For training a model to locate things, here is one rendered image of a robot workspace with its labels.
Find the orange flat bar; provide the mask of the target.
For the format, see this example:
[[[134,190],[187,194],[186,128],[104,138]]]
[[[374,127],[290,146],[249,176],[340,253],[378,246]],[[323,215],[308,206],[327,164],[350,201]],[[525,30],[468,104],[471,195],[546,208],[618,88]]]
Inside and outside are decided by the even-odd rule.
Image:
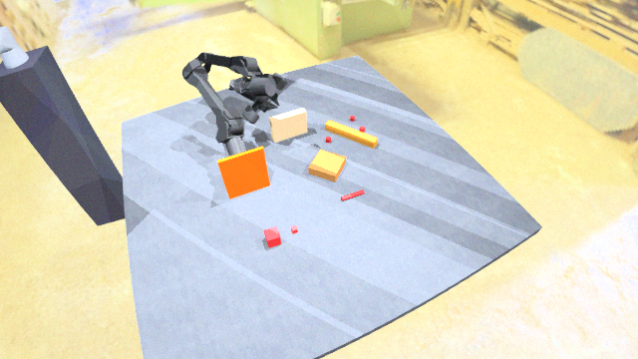
[[[345,137],[347,139],[353,140],[355,142],[361,143],[370,148],[373,148],[377,143],[377,139],[374,137],[365,135],[364,133],[336,124],[331,121],[328,121],[327,123],[325,123],[325,130],[332,132],[334,134],[340,135],[342,137]]]

